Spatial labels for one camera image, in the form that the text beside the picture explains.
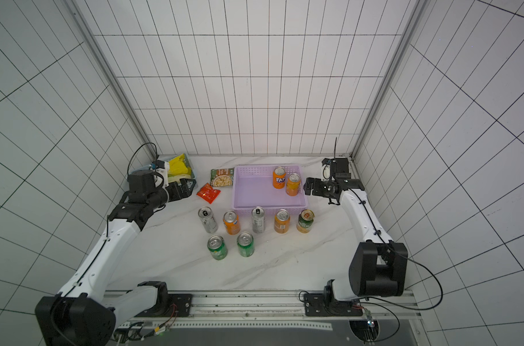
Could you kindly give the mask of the silver white drink can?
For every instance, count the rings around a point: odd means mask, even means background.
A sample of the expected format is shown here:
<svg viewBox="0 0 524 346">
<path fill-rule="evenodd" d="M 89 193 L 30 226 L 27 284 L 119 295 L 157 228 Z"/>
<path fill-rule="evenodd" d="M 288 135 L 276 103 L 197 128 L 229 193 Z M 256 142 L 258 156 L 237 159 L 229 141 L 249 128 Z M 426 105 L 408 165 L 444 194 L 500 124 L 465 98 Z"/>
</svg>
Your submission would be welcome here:
<svg viewBox="0 0 524 346">
<path fill-rule="evenodd" d="M 218 230 L 218 224 L 214 218 L 214 213 L 210 207 L 202 207 L 198 211 L 199 219 L 204 230 L 209 234 L 214 234 Z"/>
</svg>

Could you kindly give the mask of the orange gold can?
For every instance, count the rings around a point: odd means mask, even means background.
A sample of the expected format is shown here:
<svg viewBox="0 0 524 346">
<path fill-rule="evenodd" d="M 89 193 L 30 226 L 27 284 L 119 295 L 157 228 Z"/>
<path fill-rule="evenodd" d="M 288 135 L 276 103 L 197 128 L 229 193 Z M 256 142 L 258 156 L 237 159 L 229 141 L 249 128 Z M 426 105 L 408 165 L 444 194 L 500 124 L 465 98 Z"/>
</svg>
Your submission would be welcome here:
<svg viewBox="0 0 524 346">
<path fill-rule="evenodd" d="M 287 177 L 286 181 L 286 194 L 289 196 L 296 196 L 299 193 L 299 186 L 301 183 L 301 179 L 299 174 L 292 173 Z"/>
</svg>

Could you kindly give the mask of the green gold can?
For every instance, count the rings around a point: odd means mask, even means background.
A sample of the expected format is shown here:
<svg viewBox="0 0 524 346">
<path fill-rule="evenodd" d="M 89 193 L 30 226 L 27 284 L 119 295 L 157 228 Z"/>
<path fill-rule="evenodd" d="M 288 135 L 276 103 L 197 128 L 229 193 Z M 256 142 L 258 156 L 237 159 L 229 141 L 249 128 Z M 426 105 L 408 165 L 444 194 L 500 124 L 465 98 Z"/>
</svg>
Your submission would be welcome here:
<svg viewBox="0 0 524 346">
<path fill-rule="evenodd" d="M 297 230 L 301 233 L 307 234 L 312 229 L 315 214 L 310 209 L 303 210 L 297 219 Z"/>
</svg>

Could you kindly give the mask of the orange Fanta can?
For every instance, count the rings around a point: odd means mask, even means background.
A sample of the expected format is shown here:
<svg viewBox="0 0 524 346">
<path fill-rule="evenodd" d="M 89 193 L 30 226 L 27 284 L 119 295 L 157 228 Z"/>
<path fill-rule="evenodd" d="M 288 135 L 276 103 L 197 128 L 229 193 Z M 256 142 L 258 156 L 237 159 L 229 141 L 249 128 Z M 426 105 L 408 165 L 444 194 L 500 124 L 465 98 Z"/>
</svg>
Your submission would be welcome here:
<svg viewBox="0 0 524 346">
<path fill-rule="evenodd" d="M 284 188 L 286 184 L 286 170 L 283 167 L 276 167 L 272 174 L 272 185 L 276 189 Z"/>
</svg>

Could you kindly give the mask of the green Sprite can front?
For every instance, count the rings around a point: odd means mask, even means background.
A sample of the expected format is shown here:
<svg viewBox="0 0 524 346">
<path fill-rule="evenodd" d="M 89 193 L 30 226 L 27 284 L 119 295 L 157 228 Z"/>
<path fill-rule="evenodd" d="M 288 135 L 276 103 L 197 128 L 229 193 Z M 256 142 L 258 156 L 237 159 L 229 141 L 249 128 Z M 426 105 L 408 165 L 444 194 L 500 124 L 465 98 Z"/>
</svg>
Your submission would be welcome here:
<svg viewBox="0 0 524 346">
<path fill-rule="evenodd" d="M 224 238 L 219 235 L 211 236 L 207 241 L 207 249 L 215 260 L 223 260 L 227 257 L 228 251 Z"/>
</svg>

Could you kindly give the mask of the green sprite can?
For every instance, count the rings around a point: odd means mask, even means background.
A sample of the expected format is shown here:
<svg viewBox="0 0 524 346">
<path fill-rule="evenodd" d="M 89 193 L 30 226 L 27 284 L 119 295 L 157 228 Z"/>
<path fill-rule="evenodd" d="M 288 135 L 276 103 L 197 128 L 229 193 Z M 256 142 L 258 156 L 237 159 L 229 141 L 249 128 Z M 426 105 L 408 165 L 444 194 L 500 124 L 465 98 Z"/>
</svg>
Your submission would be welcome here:
<svg viewBox="0 0 524 346">
<path fill-rule="evenodd" d="M 215 260 L 223 260 L 227 257 L 228 251 L 224 238 L 219 235 L 211 236 L 207 241 L 207 249 Z"/>
<path fill-rule="evenodd" d="M 255 251 L 254 238 L 249 232 L 241 232 L 237 237 L 238 251 L 242 257 L 250 257 Z"/>
</svg>

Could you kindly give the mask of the purple plastic basket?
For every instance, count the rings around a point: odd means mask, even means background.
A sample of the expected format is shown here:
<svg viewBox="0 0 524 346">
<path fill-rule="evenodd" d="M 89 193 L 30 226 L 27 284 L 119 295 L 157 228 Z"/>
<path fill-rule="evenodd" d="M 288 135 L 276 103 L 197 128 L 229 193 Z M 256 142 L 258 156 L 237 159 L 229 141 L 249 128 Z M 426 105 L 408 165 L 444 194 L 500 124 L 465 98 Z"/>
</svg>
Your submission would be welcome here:
<svg viewBox="0 0 524 346">
<path fill-rule="evenodd" d="M 283 167 L 286 177 L 298 174 L 301 183 L 305 182 L 302 169 L 297 164 L 242 165 L 235 167 L 231 209 L 240 216 L 250 216 L 255 207 L 262 207 L 266 215 L 274 215 L 285 209 L 291 214 L 299 214 L 309 207 L 308 199 L 299 188 L 296 196 L 286 194 L 286 188 L 276 189 L 272 184 L 273 171 Z"/>
</svg>

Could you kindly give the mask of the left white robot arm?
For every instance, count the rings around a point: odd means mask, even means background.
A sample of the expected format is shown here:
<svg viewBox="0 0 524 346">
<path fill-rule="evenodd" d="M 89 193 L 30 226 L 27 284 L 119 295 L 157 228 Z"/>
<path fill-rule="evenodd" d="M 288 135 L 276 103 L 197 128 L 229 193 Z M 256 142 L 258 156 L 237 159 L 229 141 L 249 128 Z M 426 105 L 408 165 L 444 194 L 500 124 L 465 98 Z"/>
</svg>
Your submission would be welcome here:
<svg viewBox="0 0 524 346">
<path fill-rule="evenodd" d="M 143 282 L 110 304 L 103 298 L 120 260 L 149 218 L 167 203 L 191 196 L 197 182 L 181 178 L 167 183 L 155 170 L 138 170 L 127 181 L 129 189 L 108 215 L 92 252 L 57 294 L 36 305 L 46 345 L 106 345 L 122 323 L 143 312 L 162 316 L 171 306 L 162 281 Z"/>
</svg>

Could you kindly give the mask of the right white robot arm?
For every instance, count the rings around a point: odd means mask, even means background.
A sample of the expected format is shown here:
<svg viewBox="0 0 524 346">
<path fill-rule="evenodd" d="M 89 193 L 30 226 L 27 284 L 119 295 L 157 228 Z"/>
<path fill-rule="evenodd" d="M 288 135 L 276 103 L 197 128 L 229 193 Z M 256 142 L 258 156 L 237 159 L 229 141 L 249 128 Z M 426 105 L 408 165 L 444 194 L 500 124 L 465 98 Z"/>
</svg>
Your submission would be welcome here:
<svg viewBox="0 0 524 346">
<path fill-rule="evenodd" d="M 361 180 L 354 179 L 346 158 L 325 158 L 322 178 L 308 177 L 307 195 L 328 199 L 348 216 L 360 243 L 345 278 L 328 281 L 325 302 L 338 304 L 361 297 L 403 295 L 408 266 L 408 250 L 384 230 L 365 192 Z"/>
</svg>

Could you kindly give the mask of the yellow napa cabbage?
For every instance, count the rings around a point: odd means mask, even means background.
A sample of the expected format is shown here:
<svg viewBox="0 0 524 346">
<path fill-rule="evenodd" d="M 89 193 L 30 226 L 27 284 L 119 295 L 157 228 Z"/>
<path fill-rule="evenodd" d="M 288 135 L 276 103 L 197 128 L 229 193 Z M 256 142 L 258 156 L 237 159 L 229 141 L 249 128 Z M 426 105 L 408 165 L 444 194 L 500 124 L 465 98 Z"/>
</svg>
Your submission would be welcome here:
<svg viewBox="0 0 524 346">
<path fill-rule="evenodd" d="M 167 161 L 168 181 L 178 182 L 180 179 L 192 179 L 193 171 L 185 154 L 181 154 Z"/>
</svg>

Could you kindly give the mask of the red snack packet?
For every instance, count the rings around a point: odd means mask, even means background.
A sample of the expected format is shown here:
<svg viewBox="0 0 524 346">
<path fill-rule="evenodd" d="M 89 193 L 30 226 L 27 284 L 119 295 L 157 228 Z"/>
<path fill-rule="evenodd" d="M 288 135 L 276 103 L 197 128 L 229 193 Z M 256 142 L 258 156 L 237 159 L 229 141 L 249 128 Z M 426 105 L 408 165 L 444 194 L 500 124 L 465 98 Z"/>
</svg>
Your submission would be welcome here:
<svg viewBox="0 0 524 346">
<path fill-rule="evenodd" d="M 220 193 L 220 190 L 215 189 L 210 183 L 206 183 L 200 188 L 197 196 L 205 200 L 207 203 L 212 204 Z"/>
</svg>

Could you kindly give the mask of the green soup mix packet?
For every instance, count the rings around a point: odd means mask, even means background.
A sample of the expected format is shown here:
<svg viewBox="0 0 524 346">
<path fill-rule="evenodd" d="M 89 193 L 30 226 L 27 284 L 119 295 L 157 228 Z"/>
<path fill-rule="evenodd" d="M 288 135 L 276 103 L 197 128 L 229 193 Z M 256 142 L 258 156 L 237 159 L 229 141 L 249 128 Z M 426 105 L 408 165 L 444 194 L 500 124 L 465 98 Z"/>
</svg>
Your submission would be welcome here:
<svg viewBox="0 0 524 346">
<path fill-rule="evenodd" d="M 211 170 L 210 185 L 212 187 L 229 187 L 234 183 L 234 168 L 221 168 Z"/>
</svg>

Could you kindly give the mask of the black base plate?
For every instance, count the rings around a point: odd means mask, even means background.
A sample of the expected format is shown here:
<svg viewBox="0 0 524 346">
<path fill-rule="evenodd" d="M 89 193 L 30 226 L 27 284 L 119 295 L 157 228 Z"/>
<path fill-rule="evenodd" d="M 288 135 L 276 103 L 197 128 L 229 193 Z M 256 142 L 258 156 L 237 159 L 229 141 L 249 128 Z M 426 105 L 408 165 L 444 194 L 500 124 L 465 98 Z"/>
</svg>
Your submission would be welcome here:
<svg viewBox="0 0 524 346">
<path fill-rule="evenodd" d="M 171 293 L 163 281 L 144 281 L 137 286 L 156 288 L 157 299 L 153 307 L 142 310 L 136 317 L 171 317 L 173 312 L 177 317 L 189 316 L 192 294 Z"/>
<path fill-rule="evenodd" d="M 322 293 L 300 291 L 299 301 L 307 317 L 361 317 L 364 309 L 356 301 L 339 301 L 333 295 L 333 280 L 329 280 Z"/>
</svg>

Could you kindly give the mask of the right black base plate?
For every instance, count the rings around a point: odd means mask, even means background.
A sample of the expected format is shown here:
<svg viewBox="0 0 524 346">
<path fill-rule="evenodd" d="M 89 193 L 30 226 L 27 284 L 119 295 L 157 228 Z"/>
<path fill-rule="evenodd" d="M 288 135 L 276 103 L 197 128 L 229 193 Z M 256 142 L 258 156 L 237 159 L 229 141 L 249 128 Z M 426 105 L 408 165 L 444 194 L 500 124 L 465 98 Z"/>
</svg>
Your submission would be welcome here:
<svg viewBox="0 0 524 346">
<path fill-rule="evenodd" d="M 329 280 L 322 293 L 300 291 L 299 301 L 307 317 L 361 317 L 364 309 L 356 301 L 339 301 L 333 295 L 333 280 Z"/>
</svg>

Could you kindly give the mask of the aluminium mounting rail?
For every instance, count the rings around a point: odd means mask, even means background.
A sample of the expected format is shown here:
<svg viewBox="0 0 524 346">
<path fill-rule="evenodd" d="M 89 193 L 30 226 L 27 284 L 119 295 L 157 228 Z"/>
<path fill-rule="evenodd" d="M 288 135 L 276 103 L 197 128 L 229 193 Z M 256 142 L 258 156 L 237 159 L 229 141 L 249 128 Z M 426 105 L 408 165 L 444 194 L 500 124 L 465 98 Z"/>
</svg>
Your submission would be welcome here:
<svg viewBox="0 0 524 346">
<path fill-rule="evenodd" d="M 386 301 L 361 300 L 353 308 L 324 308 L 320 293 L 300 291 L 170 291 L 169 308 L 160 316 L 141 312 L 117 327 L 146 334 L 166 324 L 176 329 L 304 329 L 332 331 L 341 321 L 376 320 L 413 325 L 422 320 L 411 292 Z"/>
</svg>

